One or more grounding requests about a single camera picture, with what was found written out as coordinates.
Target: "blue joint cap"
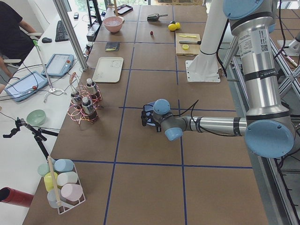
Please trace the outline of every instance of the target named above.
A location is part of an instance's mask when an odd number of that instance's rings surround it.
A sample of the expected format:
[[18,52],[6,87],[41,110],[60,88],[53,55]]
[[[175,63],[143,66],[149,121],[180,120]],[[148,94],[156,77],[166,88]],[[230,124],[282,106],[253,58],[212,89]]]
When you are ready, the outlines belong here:
[[278,158],[292,149],[294,137],[285,125],[277,121],[258,120],[247,127],[245,142],[259,156]]
[[224,0],[223,12],[230,20],[242,19],[256,11],[263,0]]
[[165,135],[167,136],[169,141],[174,141],[174,140],[180,138],[181,136],[183,136],[183,131],[179,127],[173,127],[173,128],[167,129],[165,131]]
[[274,31],[275,25],[276,25],[276,23],[269,26],[269,34]]
[[159,115],[164,115],[170,112],[170,110],[170,103],[165,99],[159,99],[153,105],[153,111]]

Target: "wooden stick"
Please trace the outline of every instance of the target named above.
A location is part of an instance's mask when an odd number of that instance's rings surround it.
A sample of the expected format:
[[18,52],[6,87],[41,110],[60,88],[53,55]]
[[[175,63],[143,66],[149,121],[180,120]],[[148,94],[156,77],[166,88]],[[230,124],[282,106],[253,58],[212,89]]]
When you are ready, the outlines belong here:
[[118,9],[117,9],[117,1],[116,0],[113,0],[113,4],[114,4],[114,11],[116,13],[116,16],[119,16],[118,14]]
[[57,183],[56,183],[56,179],[55,179],[55,175],[54,175],[54,170],[53,170],[53,164],[52,164],[52,158],[51,158],[51,156],[48,156],[47,160],[48,160],[48,164],[49,164],[49,168],[50,168],[52,183],[53,183],[53,186],[54,186],[56,203],[57,203],[58,207],[60,207],[61,206],[60,194],[59,194],[58,188],[57,188]]

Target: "chair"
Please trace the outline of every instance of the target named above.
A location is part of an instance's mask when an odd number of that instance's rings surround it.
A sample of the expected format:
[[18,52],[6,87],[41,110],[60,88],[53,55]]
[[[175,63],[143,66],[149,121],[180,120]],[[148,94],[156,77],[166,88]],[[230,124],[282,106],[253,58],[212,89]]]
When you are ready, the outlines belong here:
[[[28,36],[30,36],[31,39],[38,40],[38,36],[41,36],[42,33],[27,33]],[[14,73],[19,66],[17,63],[21,62],[21,59],[9,59],[5,55],[0,53],[0,56],[4,59],[4,63],[6,64],[7,68],[10,72]],[[0,83],[6,85],[9,81],[9,77],[0,69]]]

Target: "white desk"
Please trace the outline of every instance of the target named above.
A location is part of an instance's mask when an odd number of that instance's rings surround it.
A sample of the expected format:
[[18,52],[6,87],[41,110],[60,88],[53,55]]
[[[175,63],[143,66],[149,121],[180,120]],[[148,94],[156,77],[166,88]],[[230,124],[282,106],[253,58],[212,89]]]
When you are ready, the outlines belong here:
[[[79,20],[74,21],[73,13],[69,13],[71,22],[73,24],[78,41],[81,45],[81,49],[84,50],[88,43],[86,34],[88,33],[88,25],[82,21],[83,14],[79,15]],[[54,53],[73,54],[75,59],[77,58],[70,41],[55,42],[56,25],[60,17],[57,15],[52,21],[49,28],[44,32],[43,37],[52,39],[52,43],[43,44],[41,39],[39,45],[41,49],[41,55],[44,63],[47,63]],[[24,61],[26,66],[41,64],[36,48],[33,48],[26,60]],[[42,72],[42,67],[30,68],[31,71]],[[81,76],[81,68],[79,62],[71,69],[70,73],[76,72],[78,76]],[[23,77],[29,73],[24,69],[18,72],[16,77]],[[69,75],[65,75],[63,78],[51,79],[53,87],[65,89],[69,85]],[[48,91],[49,86],[44,87],[43,90]],[[65,118],[67,109],[70,102],[70,88],[66,90],[66,95],[61,96],[49,95],[47,102],[44,103],[44,95],[46,92],[41,91],[30,96],[28,99],[16,103],[13,100],[0,101],[2,107],[1,112],[16,119],[24,118],[36,109],[42,109],[46,112],[47,119],[42,125],[46,128],[60,128]],[[1,93],[1,98],[7,95],[5,91]],[[25,127],[21,127],[21,131],[14,135],[12,138],[3,138],[3,134],[9,134],[10,130],[15,128],[15,122],[0,114],[0,188],[10,187],[21,190],[26,193],[34,194],[40,180],[40,176],[37,173],[37,168],[40,164],[46,162],[46,159],[36,143],[33,134]],[[56,137],[45,135],[48,139],[43,142],[46,149],[51,153],[54,146]],[[27,214],[28,208],[21,206],[15,206],[6,203],[0,203],[0,218],[2,225],[20,225]]]

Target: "computer mouse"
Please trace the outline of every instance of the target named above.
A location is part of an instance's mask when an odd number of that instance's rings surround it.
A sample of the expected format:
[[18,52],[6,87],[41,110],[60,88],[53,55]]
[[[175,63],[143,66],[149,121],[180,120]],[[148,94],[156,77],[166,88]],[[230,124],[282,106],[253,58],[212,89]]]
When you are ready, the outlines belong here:
[[48,37],[44,37],[44,38],[42,39],[42,42],[43,42],[43,43],[50,43],[50,42],[52,42],[52,39],[51,39],[51,38],[48,38]]

